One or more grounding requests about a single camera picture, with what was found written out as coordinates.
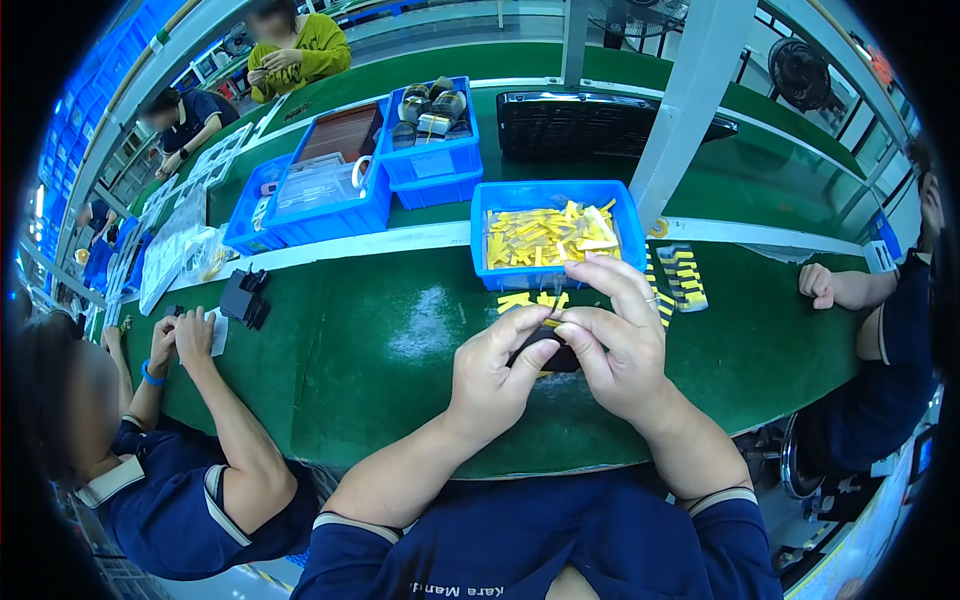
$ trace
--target green workbench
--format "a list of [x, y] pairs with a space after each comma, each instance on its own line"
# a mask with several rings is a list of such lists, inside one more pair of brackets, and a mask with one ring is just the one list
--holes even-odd
[[[280, 131], [296, 118], [440, 74], [466, 73], [473, 79], [551, 75], [559, 71], [560, 46], [486, 44], [411, 57], [353, 69], [294, 92], [263, 134]], [[585, 77], [662, 89], [668, 71], [669, 63], [663, 60], [588, 48]], [[629, 159], [562, 165], [504, 161], [494, 114], [495, 95], [503, 89], [472, 92], [485, 180], [630, 180], [636, 161]], [[845, 149], [839, 147], [846, 157], [828, 143], [835, 140], [799, 115], [750, 94], [744, 89], [728, 91], [724, 102], [759, 120], [779, 119], [772, 123], [779, 129], [825, 154], [837, 154], [834, 158], [841, 163], [852, 161]], [[307, 102], [306, 115], [284, 122], [285, 114]], [[750, 102], [758, 106], [753, 112], [747, 106]], [[246, 115], [215, 139], [258, 122], [268, 110], [269, 106]], [[219, 226], [228, 221], [251, 170], [292, 152], [303, 131], [282, 134], [236, 158], [224, 183], [210, 190], [208, 223]], [[742, 147], [730, 145], [735, 143]], [[665, 214], [854, 238], [859, 231], [840, 231], [836, 211], [817, 196], [836, 185], [839, 171], [831, 165], [825, 169], [824, 161], [791, 146], [753, 126], [741, 126], [734, 138], [707, 144]], [[191, 158], [181, 168], [181, 177], [192, 164]], [[469, 203], [462, 203], [407, 212], [395, 199], [389, 227], [464, 220], [468, 211]], [[799, 267], [731, 244], [693, 247], [710, 308], [674, 318], [667, 336], [667, 374], [725, 430], [735, 433], [790, 414], [855, 373], [853, 339], [859, 316], [843, 309], [813, 311], [809, 299], [796, 291]], [[862, 259], [815, 259], [834, 269], [865, 268]], [[655, 265], [662, 276], [656, 259]], [[135, 302], [125, 305], [121, 319], [129, 313], [134, 323], [126, 336], [131, 364], [148, 355], [152, 324], [165, 306], [212, 308], [219, 304], [224, 285], [220, 281], [169, 292], [149, 317], [139, 315]], [[340, 258], [282, 269], [271, 272], [267, 284], [264, 298], [272, 311], [263, 328], [248, 331], [231, 321], [226, 352], [215, 360], [282, 451], [346, 467], [445, 408], [453, 352], [497, 317], [497, 296], [487, 292], [474, 274], [468, 248]], [[571, 305], [598, 301], [606, 303], [592, 291], [571, 293]], [[135, 385], [139, 375], [133, 378]], [[164, 411], [214, 432], [212, 418], [181, 369], [170, 373]], [[517, 426], [457, 475], [564, 472], [648, 459], [646, 446], [633, 430], [596, 405], [581, 374], [554, 374], [537, 383]]]

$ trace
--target navy blue shirt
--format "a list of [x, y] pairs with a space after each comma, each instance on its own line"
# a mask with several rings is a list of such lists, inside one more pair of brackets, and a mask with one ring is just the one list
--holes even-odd
[[127, 415], [112, 451], [133, 456], [77, 496], [96, 509], [108, 535], [144, 571], [192, 581], [236, 564], [306, 550], [320, 503], [310, 473], [300, 463], [287, 461], [298, 482], [293, 500], [247, 535], [224, 512], [227, 459], [217, 438], [143, 433]]
[[910, 250], [897, 289], [879, 307], [880, 360], [817, 402], [807, 429], [824, 429], [828, 456], [815, 466], [843, 478], [870, 469], [913, 434], [937, 388], [930, 353], [930, 268]]
[[191, 89], [180, 96], [180, 121], [160, 134], [163, 153], [171, 155], [196, 137], [206, 122], [215, 114], [220, 115], [224, 127], [240, 118], [237, 109], [220, 94], [201, 89]]
[[571, 564], [600, 598], [783, 597], [754, 493], [687, 511], [617, 469], [478, 482], [406, 536], [322, 513], [291, 598], [542, 598]]

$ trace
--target person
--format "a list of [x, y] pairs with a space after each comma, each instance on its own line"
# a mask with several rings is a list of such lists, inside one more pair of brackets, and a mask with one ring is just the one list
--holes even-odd
[[[201, 306], [157, 322], [135, 393], [115, 327], [98, 347], [54, 312], [20, 335], [24, 427], [47, 475], [96, 512], [131, 562], [164, 579], [303, 552], [336, 486], [331, 471], [285, 460], [218, 374], [214, 320]], [[219, 437], [157, 428], [175, 352]]]
[[180, 164], [199, 150], [206, 140], [240, 118], [240, 113], [220, 94], [190, 89], [183, 93], [174, 87], [160, 91], [139, 110], [140, 118], [160, 132], [163, 162], [156, 178], [166, 181]]
[[89, 226], [93, 229], [92, 246], [97, 240], [107, 234], [110, 226], [116, 222], [119, 215], [106, 202], [99, 198], [84, 202], [77, 213], [77, 231]]
[[663, 374], [646, 278], [592, 252], [565, 270], [610, 296], [614, 312], [568, 308], [553, 317], [556, 332], [596, 401], [646, 440], [676, 504], [630, 468], [472, 482], [438, 497], [458, 466], [520, 419], [559, 347], [540, 340], [505, 366], [550, 316], [524, 306], [457, 349], [445, 411], [344, 476], [314, 522], [292, 598], [782, 598], [746, 464]]
[[266, 0], [247, 17], [258, 42], [250, 52], [251, 96], [265, 104], [350, 67], [347, 36], [329, 16], [298, 15], [294, 0]]
[[811, 476], [844, 480], [897, 451], [938, 385], [930, 353], [929, 281], [945, 220], [923, 146], [914, 146], [911, 158], [918, 171], [921, 233], [903, 264], [873, 275], [833, 273], [818, 263], [800, 271], [800, 293], [813, 298], [815, 309], [871, 309], [856, 337], [859, 373], [797, 416], [798, 469]]

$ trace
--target blue storage crate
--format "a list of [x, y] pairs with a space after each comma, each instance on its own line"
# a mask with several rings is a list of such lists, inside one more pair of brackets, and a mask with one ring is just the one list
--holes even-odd
[[282, 173], [290, 164], [291, 157], [293, 157], [292, 154], [278, 156], [253, 169], [247, 184], [244, 185], [243, 191], [240, 193], [237, 205], [233, 208], [233, 214], [230, 215], [227, 233], [224, 234], [225, 245], [244, 256], [286, 248], [287, 245], [283, 238], [275, 231], [269, 228], [257, 231], [253, 228], [251, 219], [256, 204], [260, 201], [260, 186], [264, 183], [270, 183], [264, 178], [264, 173], [271, 169], [277, 169]]
[[[511, 267], [508, 269], [487, 268], [487, 211], [532, 210], [534, 208], [563, 209], [566, 202], [552, 200], [563, 194], [575, 203], [606, 206], [610, 200], [616, 204], [610, 209], [615, 232], [620, 238], [620, 257], [638, 271], [647, 268], [645, 237], [640, 229], [640, 220], [634, 208], [634, 199], [622, 181], [603, 180], [557, 180], [557, 181], [503, 181], [481, 183], [473, 193], [470, 207], [470, 253], [473, 269], [492, 292], [505, 290], [543, 290], [553, 286], [554, 277], [564, 274], [563, 265], [549, 267]], [[564, 287], [580, 289], [586, 285], [580, 281], [564, 278]]]
[[280, 191], [278, 186], [267, 205], [267, 214], [263, 217], [264, 227], [276, 231], [287, 246], [300, 246], [387, 230], [390, 200], [393, 198], [390, 191], [390, 177], [383, 169], [383, 165], [376, 160], [368, 168], [372, 169], [372, 172], [367, 180], [365, 197], [324, 204], [283, 217], [274, 216], [276, 196]]
[[448, 141], [414, 146], [402, 150], [394, 149], [394, 140], [390, 132], [400, 122], [397, 108], [403, 99], [403, 90], [396, 89], [390, 94], [390, 104], [384, 115], [383, 133], [376, 144], [374, 155], [390, 174], [390, 181], [394, 188], [418, 180], [435, 177], [466, 175], [483, 170], [480, 161], [480, 128], [477, 127], [476, 111], [473, 108], [473, 99], [470, 96], [470, 79], [467, 77], [452, 77], [454, 89], [459, 89], [467, 95], [467, 113], [470, 122], [470, 137], [451, 139]]
[[483, 181], [483, 169], [475, 173], [448, 175], [390, 187], [407, 210], [437, 204], [463, 202], [473, 198], [473, 188]]

